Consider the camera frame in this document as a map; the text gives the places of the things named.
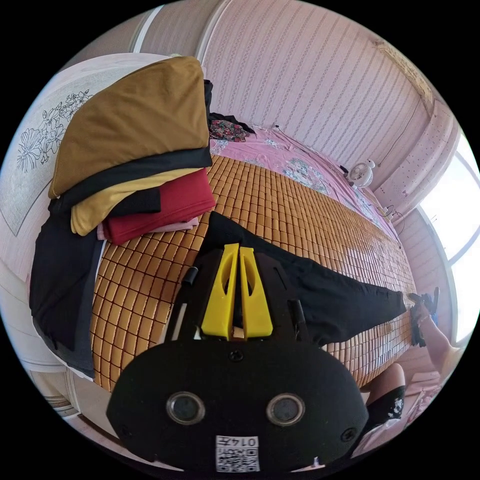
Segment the pink bedsheet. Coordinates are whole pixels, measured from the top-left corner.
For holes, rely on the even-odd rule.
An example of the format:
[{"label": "pink bedsheet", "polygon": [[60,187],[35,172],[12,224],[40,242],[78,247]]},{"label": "pink bedsheet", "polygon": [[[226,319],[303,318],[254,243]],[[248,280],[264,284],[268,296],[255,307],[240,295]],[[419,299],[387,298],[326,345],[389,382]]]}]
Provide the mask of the pink bedsheet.
[{"label": "pink bedsheet", "polygon": [[361,190],[353,190],[335,163],[281,131],[258,126],[253,126],[253,129],[256,134],[251,133],[245,142],[211,139],[210,152],[286,175],[337,200],[372,222],[390,238],[397,240],[392,224],[385,220],[372,203],[371,198],[375,196],[369,189],[364,189],[368,196]]}]

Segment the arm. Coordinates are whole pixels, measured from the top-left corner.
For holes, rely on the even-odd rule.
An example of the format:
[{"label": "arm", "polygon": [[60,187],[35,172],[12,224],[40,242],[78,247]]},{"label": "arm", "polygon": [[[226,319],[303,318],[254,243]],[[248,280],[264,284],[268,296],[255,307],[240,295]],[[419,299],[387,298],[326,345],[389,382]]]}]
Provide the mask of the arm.
[{"label": "arm", "polygon": [[442,371],[445,359],[453,350],[447,337],[435,325],[429,311],[419,303],[415,312],[416,321],[421,328],[430,360],[438,372]]}]

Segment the curtain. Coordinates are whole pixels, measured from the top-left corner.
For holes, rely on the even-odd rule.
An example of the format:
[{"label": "curtain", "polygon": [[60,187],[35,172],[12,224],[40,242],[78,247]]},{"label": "curtain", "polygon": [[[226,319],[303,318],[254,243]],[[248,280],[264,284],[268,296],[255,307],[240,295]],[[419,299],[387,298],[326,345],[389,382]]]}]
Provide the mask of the curtain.
[{"label": "curtain", "polygon": [[[435,100],[430,122],[409,155],[374,191],[384,206],[406,217],[437,185],[460,139],[460,125],[451,110]],[[393,217],[393,225],[402,220]]]}]

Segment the sticker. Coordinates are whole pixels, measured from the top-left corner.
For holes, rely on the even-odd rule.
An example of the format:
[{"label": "sticker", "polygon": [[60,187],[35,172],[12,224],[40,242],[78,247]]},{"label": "sticker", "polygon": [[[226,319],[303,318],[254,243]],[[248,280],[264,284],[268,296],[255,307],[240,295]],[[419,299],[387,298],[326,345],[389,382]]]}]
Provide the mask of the sticker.
[{"label": "sticker", "polygon": [[216,436],[216,471],[228,473],[259,472],[257,436]]}]

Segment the small desk fan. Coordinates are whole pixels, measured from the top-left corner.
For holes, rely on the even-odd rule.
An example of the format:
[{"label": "small desk fan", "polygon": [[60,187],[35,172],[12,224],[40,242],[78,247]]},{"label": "small desk fan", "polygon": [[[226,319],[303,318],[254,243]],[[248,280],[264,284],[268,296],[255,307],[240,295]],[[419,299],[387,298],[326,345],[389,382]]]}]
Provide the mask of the small desk fan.
[{"label": "small desk fan", "polygon": [[354,189],[368,187],[374,179],[373,169],[375,168],[375,162],[372,160],[361,161],[357,163],[349,172],[344,176],[348,180],[348,184]]}]

